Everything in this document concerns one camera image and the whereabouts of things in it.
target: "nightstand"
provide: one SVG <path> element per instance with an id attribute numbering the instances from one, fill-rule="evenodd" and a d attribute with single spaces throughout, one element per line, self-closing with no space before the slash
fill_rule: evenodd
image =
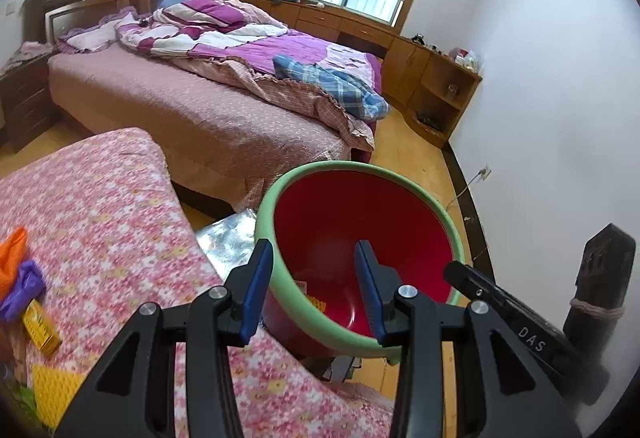
<path id="1" fill-rule="evenodd" d="M 40 56 L 0 78 L 6 132 L 16 153 L 59 119 L 49 92 L 49 57 Z"/>

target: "pink floral cloth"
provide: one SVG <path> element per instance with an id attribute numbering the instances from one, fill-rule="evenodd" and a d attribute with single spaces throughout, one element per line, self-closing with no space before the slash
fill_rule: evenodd
<path id="1" fill-rule="evenodd" d="M 61 149 L 0 180 L 0 240 L 23 225 L 47 285 L 44 307 L 63 342 L 34 364 L 87 374 L 136 308 L 191 302 L 221 283 L 198 248 L 160 148 L 121 129 Z M 175 415 L 188 436 L 185 354 L 176 358 Z M 390 406 L 372 392 L 319 382 L 262 330 L 230 348 L 247 438 L 386 437 Z"/>

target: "orange cloth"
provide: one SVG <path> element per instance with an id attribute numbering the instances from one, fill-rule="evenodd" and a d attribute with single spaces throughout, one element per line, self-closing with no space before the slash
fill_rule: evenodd
<path id="1" fill-rule="evenodd" d="M 0 301 L 14 287 L 27 250 L 27 229 L 20 227 L 0 246 Z"/>

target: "plaid cloth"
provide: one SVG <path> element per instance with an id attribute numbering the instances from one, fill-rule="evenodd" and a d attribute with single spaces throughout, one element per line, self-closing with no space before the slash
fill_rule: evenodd
<path id="1" fill-rule="evenodd" d="M 367 84 L 342 70 L 303 64 L 287 56 L 275 56 L 273 67 L 278 79 L 314 84 L 325 90 L 357 119 L 379 121 L 389 113 L 389 105 Z"/>

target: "silver bolt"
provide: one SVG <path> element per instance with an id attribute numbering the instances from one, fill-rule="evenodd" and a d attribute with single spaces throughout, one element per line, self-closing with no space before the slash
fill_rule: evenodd
<path id="1" fill-rule="evenodd" d="M 152 315 L 156 313 L 157 309 L 156 303 L 145 303 L 140 307 L 140 313 L 142 315 Z"/>
<path id="2" fill-rule="evenodd" d="M 489 305 L 484 301 L 473 301 L 471 303 L 471 311 L 478 315 L 483 315 L 489 311 Z"/>
<path id="3" fill-rule="evenodd" d="M 412 285 L 402 285 L 402 287 L 398 288 L 398 293 L 400 297 L 404 297 L 405 299 L 413 299 L 418 295 L 418 289 L 413 287 Z"/>
<path id="4" fill-rule="evenodd" d="M 226 296 L 227 289 L 225 287 L 213 287 L 209 290 L 209 297 L 212 299 L 222 299 Z"/>

